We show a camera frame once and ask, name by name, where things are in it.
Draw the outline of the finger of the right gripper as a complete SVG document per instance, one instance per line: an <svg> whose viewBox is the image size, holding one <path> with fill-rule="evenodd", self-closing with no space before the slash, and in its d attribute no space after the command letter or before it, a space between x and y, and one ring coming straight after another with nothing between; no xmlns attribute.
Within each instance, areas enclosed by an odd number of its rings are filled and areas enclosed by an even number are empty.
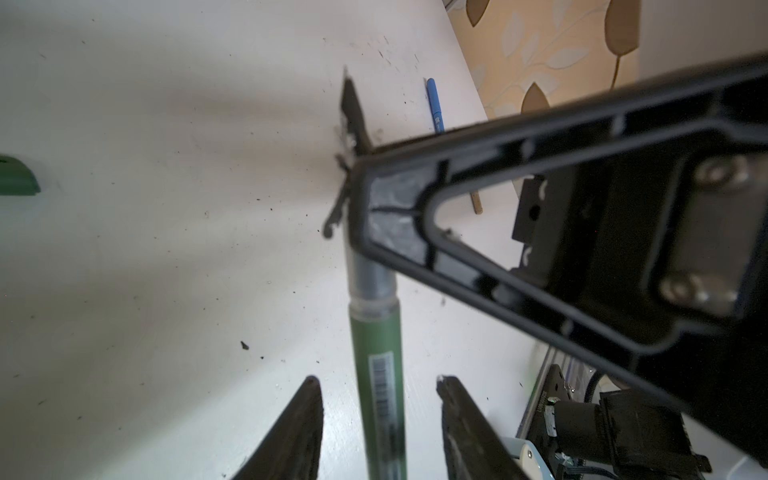
<svg viewBox="0 0 768 480"><path fill-rule="evenodd" d="M370 154L373 144L368 135L362 107L352 77L344 70L340 99L342 126L347 144L356 156Z"/></svg>
<svg viewBox="0 0 768 480"><path fill-rule="evenodd" d="M439 227L521 179L504 267ZM360 153L361 255L521 329L767 459L767 57Z"/></svg>

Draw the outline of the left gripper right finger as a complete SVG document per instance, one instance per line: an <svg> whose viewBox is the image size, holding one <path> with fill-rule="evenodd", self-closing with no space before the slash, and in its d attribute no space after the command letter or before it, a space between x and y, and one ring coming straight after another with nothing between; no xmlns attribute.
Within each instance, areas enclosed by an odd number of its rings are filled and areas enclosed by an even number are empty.
<svg viewBox="0 0 768 480"><path fill-rule="evenodd" d="M443 449L450 480L528 478L457 377L440 376L436 391L442 400Z"/></svg>

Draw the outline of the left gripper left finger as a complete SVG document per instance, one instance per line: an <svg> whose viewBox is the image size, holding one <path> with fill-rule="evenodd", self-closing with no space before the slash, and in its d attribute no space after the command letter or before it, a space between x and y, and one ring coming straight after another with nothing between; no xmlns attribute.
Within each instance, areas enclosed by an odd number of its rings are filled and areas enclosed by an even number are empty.
<svg viewBox="0 0 768 480"><path fill-rule="evenodd" d="M320 381L307 376L233 479L317 479L323 414Z"/></svg>

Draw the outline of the blue pen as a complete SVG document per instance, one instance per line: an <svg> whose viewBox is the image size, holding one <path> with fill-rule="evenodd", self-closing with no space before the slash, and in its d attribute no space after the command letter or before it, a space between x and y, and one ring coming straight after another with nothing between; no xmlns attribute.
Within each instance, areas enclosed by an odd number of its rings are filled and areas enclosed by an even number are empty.
<svg viewBox="0 0 768 480"><path fill-rule="evenodd" d="M442 108L439 99L439 93L436 82L433 78L429 78L425 82L426 93L430 107L430 113L433 121L434 131L438 134L445 131Z"/></svg>

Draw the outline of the green pen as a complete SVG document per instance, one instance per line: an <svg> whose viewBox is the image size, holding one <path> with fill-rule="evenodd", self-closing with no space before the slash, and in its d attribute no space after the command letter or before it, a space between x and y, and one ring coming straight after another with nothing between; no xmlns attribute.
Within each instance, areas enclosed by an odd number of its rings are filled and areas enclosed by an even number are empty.
<svg viewBox="0 0 768 480"><path fill-rule="evenodd" d="M349 318L371 479L407 477L400 302L395 273L344 241Z"/></svg>

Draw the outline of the green pen cap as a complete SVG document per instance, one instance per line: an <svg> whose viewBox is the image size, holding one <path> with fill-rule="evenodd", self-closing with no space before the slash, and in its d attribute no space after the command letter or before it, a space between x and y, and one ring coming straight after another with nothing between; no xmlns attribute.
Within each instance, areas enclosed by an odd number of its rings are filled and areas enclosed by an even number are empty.
<svg viewBox="0 0 768 480"><path fill-rule="evenodd" d="M0 157L0 195L35 196L41 187L34 173L19 159Z"/></svg>

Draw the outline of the tan pen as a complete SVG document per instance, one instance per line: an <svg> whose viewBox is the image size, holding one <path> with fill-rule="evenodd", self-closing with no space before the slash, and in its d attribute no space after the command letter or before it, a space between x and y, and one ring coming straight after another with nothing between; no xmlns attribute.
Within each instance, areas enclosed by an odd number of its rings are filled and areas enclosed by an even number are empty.
<svg viewBox="0 0 768 480"><path fill-rule="evenodd" d="M476 215L481 215L483 213L483 206L481 202L481 198L478 192L471 192L470 198L472 202L473 211Z"/></svg>

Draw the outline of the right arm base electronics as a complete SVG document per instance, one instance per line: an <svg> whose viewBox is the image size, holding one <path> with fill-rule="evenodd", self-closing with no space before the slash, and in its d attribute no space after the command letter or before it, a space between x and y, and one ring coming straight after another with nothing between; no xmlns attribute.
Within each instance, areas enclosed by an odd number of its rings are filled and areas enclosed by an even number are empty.
<svg viewBox="0 0 768 480"><path fill-rule="evenodd" d="M709 459L693 451L680 413L632 389L581 390L556 363L542 368L519 436L554 479L702 479Z"/></svg>

